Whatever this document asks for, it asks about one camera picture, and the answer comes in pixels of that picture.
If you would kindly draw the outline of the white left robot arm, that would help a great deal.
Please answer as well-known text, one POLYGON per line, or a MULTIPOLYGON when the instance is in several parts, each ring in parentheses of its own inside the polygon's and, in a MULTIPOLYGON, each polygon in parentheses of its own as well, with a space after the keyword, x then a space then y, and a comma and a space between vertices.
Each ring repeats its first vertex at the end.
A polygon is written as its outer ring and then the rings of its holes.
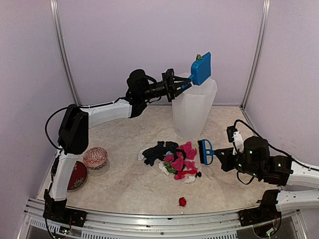
POLYGON ((191 87, 191 80, 175 76, 173 69, 162 73, 156 81, 143 69, 130 73, 125 96, 109 103, 91 106, 69 105, 58 130, 56 157, 51 167, 51 182, 44 199, 49 211, 63 222, 70 216, 66 205, 68 182, 79 156, 89 144, 89 130, 97 125, 118 119, 132 119, 142 114, 151 101, 166 97, 169 102, 191 87))

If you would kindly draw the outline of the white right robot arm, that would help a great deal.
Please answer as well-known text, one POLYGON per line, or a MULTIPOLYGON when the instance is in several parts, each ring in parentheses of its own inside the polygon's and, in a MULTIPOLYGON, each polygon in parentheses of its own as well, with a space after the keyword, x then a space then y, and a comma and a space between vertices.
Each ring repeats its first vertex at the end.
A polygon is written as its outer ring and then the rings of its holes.
POLYGON ((255 217, 265 221, 275 208, 277 211, 311 209, 319 206, 319 171, 312 165, 302 164, 284 153, 270 155, 266 139, 252 136, 232 148, 217 149, 214 155, 225 172, 236 170, 236 174, 247 174, 258 180, 281 187, 301 186, 303 191, 268 190, 264 193, 255 217))

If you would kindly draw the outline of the blue dustpan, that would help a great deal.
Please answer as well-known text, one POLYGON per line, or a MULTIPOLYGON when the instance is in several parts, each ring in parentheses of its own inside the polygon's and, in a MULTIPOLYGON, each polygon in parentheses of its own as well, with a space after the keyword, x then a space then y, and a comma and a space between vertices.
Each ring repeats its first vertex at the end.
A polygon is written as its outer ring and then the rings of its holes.
POLYGON ((211 53, 197 54, 196 60, 191 65, 191 73, 188 77, 193 85, 202 85, 211 76, 211 53))

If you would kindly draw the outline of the blue hand brush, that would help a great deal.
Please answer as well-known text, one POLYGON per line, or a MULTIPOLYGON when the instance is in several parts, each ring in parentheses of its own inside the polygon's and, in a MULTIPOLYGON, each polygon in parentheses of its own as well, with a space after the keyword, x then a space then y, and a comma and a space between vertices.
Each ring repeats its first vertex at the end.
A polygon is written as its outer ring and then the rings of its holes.
POLYGON ((208 139, 197 141, 200 163, 208 166, 212 164, 214 157, 214 150, 211 142, 208 139))

